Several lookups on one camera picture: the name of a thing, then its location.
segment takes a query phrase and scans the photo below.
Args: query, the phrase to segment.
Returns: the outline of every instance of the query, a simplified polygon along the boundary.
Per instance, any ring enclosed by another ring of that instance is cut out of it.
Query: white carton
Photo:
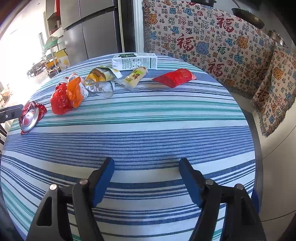
[[[137,67],[147,69],[157,68],[157,56],[155,53],[127,53],[115,55],[112,58],[112,68],[117,70],[129,70]]]

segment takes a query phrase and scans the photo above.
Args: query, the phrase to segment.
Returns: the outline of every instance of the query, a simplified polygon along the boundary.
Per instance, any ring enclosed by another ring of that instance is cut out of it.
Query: tapestry
[[[144,1],[145,52],[182,59],[251,100],[271,134],[295,100],[295,54],[225,11],[184,1]]]
[[[182,59],[231,92],[251,99],[264,79],[274,43],[225,11],[184,1],[144,1],[145,52]]]
[[[284,119],[296,96],[296,54],[275,46],[267,75],[252,99],[262,135],[268,136]]]

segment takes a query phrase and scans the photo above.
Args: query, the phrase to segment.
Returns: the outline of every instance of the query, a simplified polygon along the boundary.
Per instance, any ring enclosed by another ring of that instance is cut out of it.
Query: frying pan
[[[215,0],[191,0],[191,2],[199,3],[210,7],[214,7],[214,4],[216,3]]]
[[[238,6],[238,8],[231,9],[235,16],[247,21],[250,24],[253,24],[259,29],[262,29],[264,27],[264,22],[262,22],[258,17],[250,13],[250,11],[241,9],[235,0],[232,1]]]

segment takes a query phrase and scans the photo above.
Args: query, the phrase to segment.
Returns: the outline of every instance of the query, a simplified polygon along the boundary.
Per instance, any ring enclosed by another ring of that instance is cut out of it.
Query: chair
[[[0,109],[0,123],[5,123],[5,121],[12,120],[15,118],[18,118],[23,109],[23,105],[14,105],[10,107],[6,107],[3,109]],[[7,136],[7,131],[3,128],[2,125],[0,125],[0,157],[3,150],[4,141]]]

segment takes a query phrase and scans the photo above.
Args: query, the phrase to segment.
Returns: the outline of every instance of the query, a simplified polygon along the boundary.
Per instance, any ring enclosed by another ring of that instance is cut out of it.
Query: cardboard box
[[[65,70],[70,67],[69,58],[64,49],[60,50],[59,52],[56,52],[54,55],[57,57],[59,61],[59,66],[61,70]]]
[[[112,68],[129,70],[137,67],[157,69],[157,56],[155,53],[128,53],[115,55],[112,58]]]

